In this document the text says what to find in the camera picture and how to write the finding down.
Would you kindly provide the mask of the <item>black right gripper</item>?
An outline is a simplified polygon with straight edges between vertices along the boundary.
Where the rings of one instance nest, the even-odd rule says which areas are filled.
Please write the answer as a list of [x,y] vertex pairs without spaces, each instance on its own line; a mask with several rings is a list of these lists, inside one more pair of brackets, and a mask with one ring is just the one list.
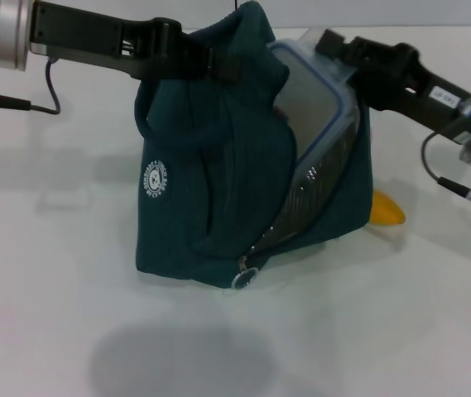
[[[392,50],[389,108],[453,142],[461,143],[464,132],[471,135],[471,92],[430,72],[415,47],[399,43]],[[360,69],[354,75],[358,93],[370,108],[384,109],[382,75],[369,72],[385,68],[383,43],[359,36],[347,42],[344,36],[326,29],[315,52]]]

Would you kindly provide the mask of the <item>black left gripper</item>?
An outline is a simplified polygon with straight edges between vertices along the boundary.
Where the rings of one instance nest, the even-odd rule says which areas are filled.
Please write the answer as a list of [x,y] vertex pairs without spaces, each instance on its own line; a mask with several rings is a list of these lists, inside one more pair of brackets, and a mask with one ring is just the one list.
[[31,12],[30,50],[52,60],[70,60],[114,69],[134,79],[204,79],[238,82],[242,61],[182,31],[166,18],[134,22],[94,12],[35,1]]

